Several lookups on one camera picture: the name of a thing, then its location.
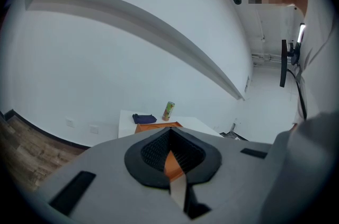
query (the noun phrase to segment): wooden floor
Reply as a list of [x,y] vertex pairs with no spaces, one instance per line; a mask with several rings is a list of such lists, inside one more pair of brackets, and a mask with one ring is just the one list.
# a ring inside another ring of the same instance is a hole
[[0,118],[1,159],[13,181],[28,191],[83,151],[44,136],[16,116],[7,122]]

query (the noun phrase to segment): dark blue cloth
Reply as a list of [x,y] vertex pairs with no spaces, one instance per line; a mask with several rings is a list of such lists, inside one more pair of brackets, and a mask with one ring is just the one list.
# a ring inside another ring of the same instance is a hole
[[157,119],[152,115],[138,115],[134,114],[133,116],[135,124],[150,124],[157,121]]

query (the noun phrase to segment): ceiling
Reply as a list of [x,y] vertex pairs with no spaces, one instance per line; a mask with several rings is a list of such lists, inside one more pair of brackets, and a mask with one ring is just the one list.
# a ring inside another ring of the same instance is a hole
[[298,37],[299,25],[304,17],[294,6],[254,5],[243,0],[234,6],[243,24],[252,53],[281,53],[281,40],[294,40]]

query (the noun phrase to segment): white desk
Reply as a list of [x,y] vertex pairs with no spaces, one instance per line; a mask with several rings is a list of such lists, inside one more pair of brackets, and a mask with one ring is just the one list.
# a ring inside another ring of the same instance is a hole
[[[128,111],[128,110],[121,110],[120,111],[120,120],[119,120],[119,131],[118,131],[118,138],[126,137],[133,135],[137,125],[134,123],[133,114],[138,115],[150,115],[145,114],[142,112],[135,112],[135,111]],[[213,129],[209,128],[206,124],[202,123],[200,120],[194,117],[170,117],[169,121],[163,121],[162,116],[155,116],[157,121],[155,123],[166,123],[166,122],[179,122],[183,127],[207,133],[209,135],[222,137],[220,134],[215,132]]]

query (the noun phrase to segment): beverage can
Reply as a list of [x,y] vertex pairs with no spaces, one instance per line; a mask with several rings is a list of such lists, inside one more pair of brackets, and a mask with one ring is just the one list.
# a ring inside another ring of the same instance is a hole
[[168,121],[170,119],[174,106],[175,106],[175,104],[172,103],[172,102],[167,103],[166,109],[165,109],[164,114],[163,114],[163,120],[164,121]]

